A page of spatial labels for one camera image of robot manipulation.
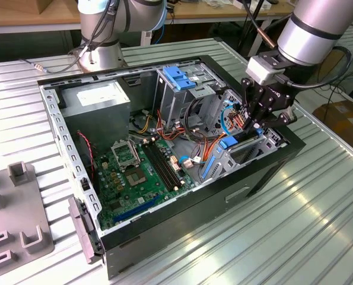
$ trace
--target robotic arm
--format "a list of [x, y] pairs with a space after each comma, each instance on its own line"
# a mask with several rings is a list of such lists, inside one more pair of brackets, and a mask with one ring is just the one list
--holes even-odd
[[[290, 106], [301, 90], [324, 86], [346, 73], [352, 55], [347, 49], [334, 45], [352, 22], [353, 0], [300, 0], [278, 39], [277, 48], [257, 27], [273, 50], [251, 57], [246, 69], [250, 78], [241, 81], [247, 110], [245, 131], [296, 121]], [[323, 62], [332, 49], [343, 51], [347, 64], [331, 80], [304, 85], [314, 66]], [[277, 110], [283, 112], [276, 120], [272, 119], [271, 113]]]
[[166, 6], [166, 0], [79, 0], [84, 48], [79, 64], [86, 71], [124, 66], [119, 33], [159, 29]]

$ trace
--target red cable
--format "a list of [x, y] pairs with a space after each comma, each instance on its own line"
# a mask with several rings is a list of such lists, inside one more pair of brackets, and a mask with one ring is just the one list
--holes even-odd
[[79, 131], [77, 132], [77, 134], [82, 137], [84, 139], [84, 141], [87, 143], [87, 147], [89, 149], [89, 155], [91, 158], [91, 168], [92, 168], [92, 181], [94, 180], [93, 177], [93, 173], [94, 173], [94, 166], [93, 166], [93, 154], [92, 154], [92, 148], [91, 148], [91, 144], [89, 143], [89, 140], [87, 139], [87, 137], [85, 135], [83, 135], [82, 133], [80, 133]]

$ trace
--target chip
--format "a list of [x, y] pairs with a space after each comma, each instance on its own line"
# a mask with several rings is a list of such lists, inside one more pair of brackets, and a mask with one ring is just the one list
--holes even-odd
[[130, 186], [135, 186], [146, 182], [145, 173], [140, 168], [132, 169], [125, 172], [125, 176], [129, 181]]
[[122, 207], [121, 203], [119, 201], [115, 201], [115, 202], [111, 203], [109, 206], [113, 211]]

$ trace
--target connector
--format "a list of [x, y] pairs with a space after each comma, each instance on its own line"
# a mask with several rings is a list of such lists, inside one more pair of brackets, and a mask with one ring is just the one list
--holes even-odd
[[187, 169], [193, 167], [193, 163], [192, 163], [191, 159], [185, 160], [185, 161], [183, 162], [183, 165], [184, 165], [184, 167], [187, 168]]
[[177, 163], [177, 158], [176, 158], [176, 156], [171, 156], [171, 157], [170, 157], [170, 161], [171, 161], [172, 164]]
[[176, 163], [175, 164], [172, 164], [172, 168], [173, 168], [173, 170], [175, 170], [175, 172], [178, 172], [178, 171], [180, 171], [182, 168], [179, 166], [179, 165], [177, 165]]

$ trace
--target blue cable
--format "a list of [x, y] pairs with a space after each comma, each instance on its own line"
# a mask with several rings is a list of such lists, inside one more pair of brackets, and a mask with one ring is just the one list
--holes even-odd
[[189, 156], [182, 156], [182, 157], [179, 159], [179, 163], [181, 164], [184, 159], [189, 159]]
[[155, 45], [162, 39], [163, 34], [164, 34], [164, 25], [162, 26], [162, 33], [161, 33], [159, 39], [154, 43]]
[[225, 110], [230, 109], [230, 108], [233, 108], [233, 107], [229, 105], [229, 106], [225, 107], [225, 109], [222, 110], [222, 112], [221, 112], [221, 128], [224, 130], [224, 132], [227, 135], [230, 135], [230, 132], [224, 124], [224, 112], [225, 112]]

